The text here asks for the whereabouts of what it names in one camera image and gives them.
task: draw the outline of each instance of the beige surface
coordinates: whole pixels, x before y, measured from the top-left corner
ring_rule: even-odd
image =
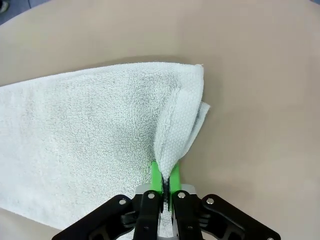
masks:
[[[212,109],[184,182],[284,240],[316,240],[319,24],[308,0],[53,0],[0,26],[1,85],[123,62],[203,64]]]

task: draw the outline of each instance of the floor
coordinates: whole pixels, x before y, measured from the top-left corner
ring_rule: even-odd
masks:
[[[9,9],[0,14],[0,25],[15,16],[34,8],[40,4],[48,2],[49,0],[7,0],[10,3]]]

